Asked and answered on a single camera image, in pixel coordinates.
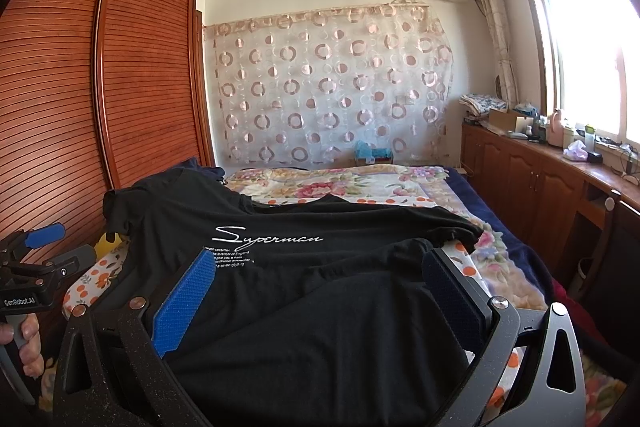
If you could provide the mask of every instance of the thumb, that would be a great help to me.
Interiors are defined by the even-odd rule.
[[[0,344],[8,344],[14,339],[14,327],[11,324],[0,324]]]

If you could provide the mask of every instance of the chair backrest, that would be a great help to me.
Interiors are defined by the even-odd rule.
[[[612,190],[593,264],[578,294],[615,350],[640,362],[640,212]]]

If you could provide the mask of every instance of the louvered wardrobe door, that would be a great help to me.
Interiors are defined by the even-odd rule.
[[[106,2],[104,110],[114,182],[126,187],[200,157],[190,66],[194,1]]]
[[[92,109],[97,0],[11,0],[0,17],[0,238],[61,221],[42,259],[94,239],[107,189]]]

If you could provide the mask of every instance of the dark blue bed sheet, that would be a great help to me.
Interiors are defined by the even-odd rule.
[[[545,296],[546,304],[554,301],[554,288],[551,274],[538,254],[513,235],[498,219],[493,211],[476,194],[475,190],[455,169],[446,169],[449,177],[447,184],[460,198],[466,209],[474,216],[489,223],[491,228],[502,232],[509,258],[520,268],[527,280],[535,285]]]

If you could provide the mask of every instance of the metal bolt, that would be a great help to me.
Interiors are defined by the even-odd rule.
[[[145,304],[146,299],[144,297],[133,297],[129,301],[129,308],[131,308],[132,310],[139,310],[141,308],[144,308]]]
[[[71,314],[74,317],[82,317],[85,313],[86,313],[86,306],[84,304],[78,304],[78,306],[76,306],[73,309],[73,311],[71,311]]]
[[[509,307],[509,301],[504,297],[500,297],[499,295],[491,299],[491,304],[493,304],[499,310],[505,310]]]
[[[566,315],[566,307],[560,302],[554,302],[553,304],[551,304],[551,311],[553,311],[556,315]]]

